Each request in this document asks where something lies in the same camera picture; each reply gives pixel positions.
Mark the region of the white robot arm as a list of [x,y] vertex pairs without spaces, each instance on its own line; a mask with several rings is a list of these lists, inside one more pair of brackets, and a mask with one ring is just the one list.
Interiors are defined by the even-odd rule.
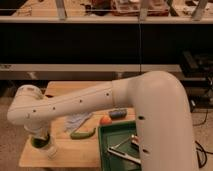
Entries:
[[44,98],[39,88],[21,86],[7,119],[40,138],[52,120],[86,112],[130,107],[135,111],[142,171],[199,171],[190,106],[181,82],[150,71]]

